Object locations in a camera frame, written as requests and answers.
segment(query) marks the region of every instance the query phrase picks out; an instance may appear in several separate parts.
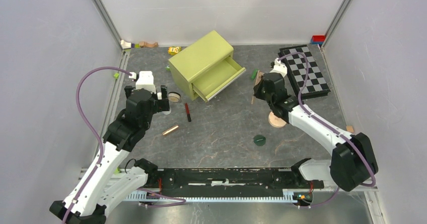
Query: red marker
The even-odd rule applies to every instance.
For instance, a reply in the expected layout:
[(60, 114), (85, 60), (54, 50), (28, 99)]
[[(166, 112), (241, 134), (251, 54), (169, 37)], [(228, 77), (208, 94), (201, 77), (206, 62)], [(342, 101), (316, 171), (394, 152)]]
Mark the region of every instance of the red marker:
[(188, 104), (185, 103), (185, 111), (187, 112), (187, 119), (189, 122), (191, 122), (191, 117), (190, 117), (190, 110), (188, 109)]

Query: small green object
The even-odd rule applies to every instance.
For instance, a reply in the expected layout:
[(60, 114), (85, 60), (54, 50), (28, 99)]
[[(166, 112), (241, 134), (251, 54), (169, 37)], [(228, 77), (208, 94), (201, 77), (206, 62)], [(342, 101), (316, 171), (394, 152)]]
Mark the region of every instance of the small green object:
[(256, 78), (256, 74), (258, 73), (258, 69), (254, 69), (252, 72), (251, 80), (254, 80)]
[(265, 144), (266, 138), (263, 135), (256, 135), (254, 137), (254, 143), (257, 146), (263, 146)]

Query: red block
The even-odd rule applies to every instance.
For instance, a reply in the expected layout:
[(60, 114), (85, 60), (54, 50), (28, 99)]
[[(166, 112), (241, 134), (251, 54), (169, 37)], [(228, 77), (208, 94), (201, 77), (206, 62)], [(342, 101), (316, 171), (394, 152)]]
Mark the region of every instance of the red block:
[(313, 35), (313, 37), (311, 37), (311, 42), (323, 42), (323, 41), (325, 41), (324, 35)]

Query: open drawer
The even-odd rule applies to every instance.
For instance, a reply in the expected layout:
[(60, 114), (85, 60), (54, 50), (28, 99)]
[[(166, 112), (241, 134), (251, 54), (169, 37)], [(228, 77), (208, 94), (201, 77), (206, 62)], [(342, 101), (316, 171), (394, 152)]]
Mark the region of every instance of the open drawer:
[(215, 64), (212, 68), (199, 76), (192, 84), (193, 90), (208, 102), (225, 87), (245, 72), (245, 68), (237, 64), (231, 57)]

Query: white wall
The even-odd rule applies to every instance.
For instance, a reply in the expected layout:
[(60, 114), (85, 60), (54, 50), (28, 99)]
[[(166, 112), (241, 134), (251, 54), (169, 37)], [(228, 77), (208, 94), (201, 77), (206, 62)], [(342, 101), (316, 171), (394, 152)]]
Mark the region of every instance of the white wall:
[(102, 0), (126, 41), (188, 45), (212, 29), (232, 44), (309, 42), (342, 0)]
[(353, 0), (325, 48), (347, 123), (371, 138), (391, 224), (427, 220), (426, 4)]
[[(95, 138), (80, 118), (80, 78), (118, 65), (120, 50), (91, 0), (0, 0), (0, 223), (60, 223), (49, 212), (88, 166)], [(112, 72), (83, 85), (96, 129)]]

